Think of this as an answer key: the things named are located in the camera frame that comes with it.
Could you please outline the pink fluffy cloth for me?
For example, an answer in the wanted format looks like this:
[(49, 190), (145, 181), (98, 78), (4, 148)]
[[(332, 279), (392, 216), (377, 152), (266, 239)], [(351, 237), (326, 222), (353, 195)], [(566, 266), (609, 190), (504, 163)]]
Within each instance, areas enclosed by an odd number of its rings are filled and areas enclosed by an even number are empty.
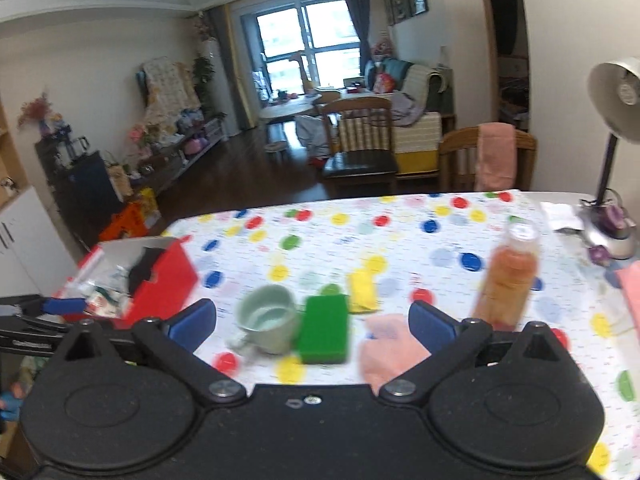
[(375, 315), (364, 325), (367, 337), (359, 346), (358, 367), (376, 396), (382, 386), (431, 355), (413, 337), (407, 319), (400, 314)]

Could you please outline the orange drink bottle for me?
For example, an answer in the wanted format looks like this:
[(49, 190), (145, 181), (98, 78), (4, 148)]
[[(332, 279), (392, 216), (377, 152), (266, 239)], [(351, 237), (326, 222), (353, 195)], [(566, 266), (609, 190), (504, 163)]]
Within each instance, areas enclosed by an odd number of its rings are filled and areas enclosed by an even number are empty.
[(516, 329), (537, 277), (539, 251), (539, 231), (533, 222), (509, 220), (490, 255), (473, 318), (480, 318), (494, 330)]

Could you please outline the red white cardboard box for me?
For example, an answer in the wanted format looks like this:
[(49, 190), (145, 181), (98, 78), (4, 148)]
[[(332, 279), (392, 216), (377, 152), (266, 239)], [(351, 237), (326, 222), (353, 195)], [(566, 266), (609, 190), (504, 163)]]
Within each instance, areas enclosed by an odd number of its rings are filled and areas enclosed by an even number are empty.
[(110, 240), (94, 246), (81, 261), (76, 274), (58, 292), (60, 299), (79, 298), (68, 294), (68, 285), (79, 272), (98, 263), (111, 263), (129, 269), (132, 305), (124, 318), (99, 318), (87, 313), (60, 315), (67, 322), (96, 318), (128, 328), (142, 318), (170, 318), (186, 305), (198, 281), (198, 274), (183, 244), (175, 237), (138, 237)]

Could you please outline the green ceramic mug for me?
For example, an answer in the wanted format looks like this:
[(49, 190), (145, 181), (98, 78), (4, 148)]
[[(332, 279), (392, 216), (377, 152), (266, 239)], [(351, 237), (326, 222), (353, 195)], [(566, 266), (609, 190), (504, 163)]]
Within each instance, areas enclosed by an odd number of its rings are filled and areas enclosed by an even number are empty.
[(259, 351), (270, 356), (290, 352), (299, 333), (300, 311), (292, 292), (266, 285), (246, 295), (234, 312), (236, 333), (227, 341), (239, 354)]

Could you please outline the yellow cloth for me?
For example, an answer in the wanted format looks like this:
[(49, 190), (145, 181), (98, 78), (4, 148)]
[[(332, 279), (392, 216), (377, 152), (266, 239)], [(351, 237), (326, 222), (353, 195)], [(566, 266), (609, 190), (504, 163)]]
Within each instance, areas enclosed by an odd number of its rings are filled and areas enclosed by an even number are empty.
[(349, 312), (351, 314), (367, 314), (376, 312), (378, 291), (372, 274), (366, 269), (357, 269), (347, 277)]

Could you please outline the balloon print tablecloth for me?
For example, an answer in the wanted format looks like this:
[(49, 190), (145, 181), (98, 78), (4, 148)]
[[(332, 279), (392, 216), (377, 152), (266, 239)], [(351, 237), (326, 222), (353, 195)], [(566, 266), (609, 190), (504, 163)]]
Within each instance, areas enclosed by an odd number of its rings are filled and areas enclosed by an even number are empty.
[(347, 294), (352, 274), (367, 275), (383, 313), (404, 314), (414, 300), (453, 318), (471, 314), (489, 256), (503, 229), (525, 219), (540, 233), (540, 267), (526, 321), (547, 323), (570, 350), (604, 406), (605, 425), (590, 465), (605, 479), (639, 474), (639, 341), (612, 263), (596, 266), (580, 238), (556, 234), (518, 191), (401, 195), (202, 214), (168, 226), (196, 273), (195, 298), (213, 300), (215, 333), (198, 348), (247, 387), (356, 384), (358, 364), (305, 365), (296, 356), (235, 356), (235, 308), (252, 290), (285, 287), (298, 304)]

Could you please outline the green sponge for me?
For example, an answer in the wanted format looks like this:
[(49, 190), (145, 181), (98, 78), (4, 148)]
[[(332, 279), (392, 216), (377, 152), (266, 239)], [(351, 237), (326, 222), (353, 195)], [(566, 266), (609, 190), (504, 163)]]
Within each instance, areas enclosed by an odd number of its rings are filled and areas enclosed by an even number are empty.
[(306, 300), (296, 351), (304, 364), (342, 364), (349, 347), (349, 308), (345, 295)]

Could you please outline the orange gift bag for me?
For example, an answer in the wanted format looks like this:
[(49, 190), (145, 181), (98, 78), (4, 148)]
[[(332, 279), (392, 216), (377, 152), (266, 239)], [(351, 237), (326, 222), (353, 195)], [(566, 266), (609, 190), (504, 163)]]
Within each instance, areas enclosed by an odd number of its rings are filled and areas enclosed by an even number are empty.
[(126, 200), (124, 209), (112, 215), (110, 224), (100, 233), (99, 241), (145, 237), (162, 216), (152, 188), (142, 188)]

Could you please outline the long low tv cabinet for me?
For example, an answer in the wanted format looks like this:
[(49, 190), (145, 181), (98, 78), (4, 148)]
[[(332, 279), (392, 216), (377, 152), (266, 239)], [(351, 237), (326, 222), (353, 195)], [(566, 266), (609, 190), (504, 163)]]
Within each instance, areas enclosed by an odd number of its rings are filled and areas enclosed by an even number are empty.
[(131, 180), (132, 187), (136, 192), (150, 188), (160, 196), (226, 137), (224, 122), (220, 118), (177, 134), (172, 142), (157, 145), (152, 148), (150, 156), (137, 162), (139, 177)]

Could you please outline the wooden chair with towel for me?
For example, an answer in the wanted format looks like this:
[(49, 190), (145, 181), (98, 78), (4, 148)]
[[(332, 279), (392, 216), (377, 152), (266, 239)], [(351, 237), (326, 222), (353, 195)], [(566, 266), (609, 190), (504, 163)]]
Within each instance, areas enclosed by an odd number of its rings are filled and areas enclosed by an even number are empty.
[[(516, 177), (512, 188), (528, 191), (533, 180), (538, 141), (530, 133), (517, 128), (515, 128), (515, 133)], [(451, 131), (446, 133), (440, 140), (438, 147), (438, 184), (442, 191), (476, 191), (474, 184), (477, 137), (478, 126), (475, 126)]]

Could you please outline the pink towel on chair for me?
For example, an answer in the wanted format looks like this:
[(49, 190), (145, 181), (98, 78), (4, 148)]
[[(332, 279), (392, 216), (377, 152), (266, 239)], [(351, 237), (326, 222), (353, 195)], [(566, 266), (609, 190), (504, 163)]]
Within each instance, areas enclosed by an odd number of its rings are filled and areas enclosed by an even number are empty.
[(507, 190), (514, 185), (515, 177), (515, 128), (503, 122), (479, 125), (474, 188), (486, 192)]

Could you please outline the dark wooden dining chair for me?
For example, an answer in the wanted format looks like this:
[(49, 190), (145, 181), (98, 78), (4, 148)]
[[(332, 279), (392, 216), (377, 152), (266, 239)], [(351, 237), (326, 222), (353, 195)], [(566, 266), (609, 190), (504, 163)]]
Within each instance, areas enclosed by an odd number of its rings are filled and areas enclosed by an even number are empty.
[(392, 103), (379, 96), (339, 99), (320, 107), (329, 158), (322, 177), (337, 188), (387, 184), (394, 188), (395, 156)]

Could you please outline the small wooden stool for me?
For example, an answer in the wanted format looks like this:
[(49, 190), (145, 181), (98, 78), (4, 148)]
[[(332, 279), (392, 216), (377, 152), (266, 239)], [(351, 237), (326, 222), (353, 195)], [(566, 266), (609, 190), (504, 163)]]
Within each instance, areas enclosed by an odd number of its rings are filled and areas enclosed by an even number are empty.
[(265, 152), (267, 155), (280, 155), (281, 157), (288, 156), (288, 142), (286, 141), (274, 141), (265, 145)]

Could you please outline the grey bag on floor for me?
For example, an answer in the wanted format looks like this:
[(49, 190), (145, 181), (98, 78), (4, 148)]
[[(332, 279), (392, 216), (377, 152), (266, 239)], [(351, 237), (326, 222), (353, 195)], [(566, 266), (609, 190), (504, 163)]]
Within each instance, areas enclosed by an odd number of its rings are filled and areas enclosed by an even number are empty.
[(297, 115), (294, 118), (294, 124), (296, 138), (309, 157), (328, 158), (330, 156), (326, 128), (321, 117)]

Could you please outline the sofa with cream cover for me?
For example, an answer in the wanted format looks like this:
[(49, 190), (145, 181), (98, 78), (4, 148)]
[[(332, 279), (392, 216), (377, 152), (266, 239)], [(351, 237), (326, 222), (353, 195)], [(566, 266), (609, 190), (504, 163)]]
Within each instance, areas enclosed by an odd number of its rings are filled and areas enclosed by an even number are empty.
[(369, 66), (368, 70), (375, 81), (363, 92), (341, 91), (340, 99), (379, 96), (390, 100), (399, 175), (436, 174), (439, 142), (457, 122), (452, 70), (397, 58), (386, 58), (378, 68)]

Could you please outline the light wooden coffee table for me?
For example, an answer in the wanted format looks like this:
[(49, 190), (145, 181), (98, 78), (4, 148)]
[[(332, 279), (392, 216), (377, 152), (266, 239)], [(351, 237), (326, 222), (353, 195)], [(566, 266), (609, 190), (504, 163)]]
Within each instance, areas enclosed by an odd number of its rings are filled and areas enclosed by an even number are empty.
[(340, 90), (321, 89), (317, 93), (305, 94), (285, 103), (270, 103), (259, 112), (259, 125), (262, 126), (262, 131), (265, 133), (266, 139), (269, 140), (269, 126), (271, 124), (288, 122), (297, 115), (317, 115), (320, 107), (338, 100), (341, 96)]

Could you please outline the grey desk lamp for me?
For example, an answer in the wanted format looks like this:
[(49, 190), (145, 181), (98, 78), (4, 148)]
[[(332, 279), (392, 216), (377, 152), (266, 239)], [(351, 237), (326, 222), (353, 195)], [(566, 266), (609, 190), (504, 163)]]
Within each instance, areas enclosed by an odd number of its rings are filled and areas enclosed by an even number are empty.
[(593, 200), (578, 208), (582, 219), (582, 239), (590, 247), (602, 247), (616, 260), (631, 258), (637, 251), (634, 222), (612, 192), (618, 142), (639, 143), (639, 60), (622, 58), (594, 66), (588, 77), (588, 94), (594, 109), (608, 127), (600, 180)]

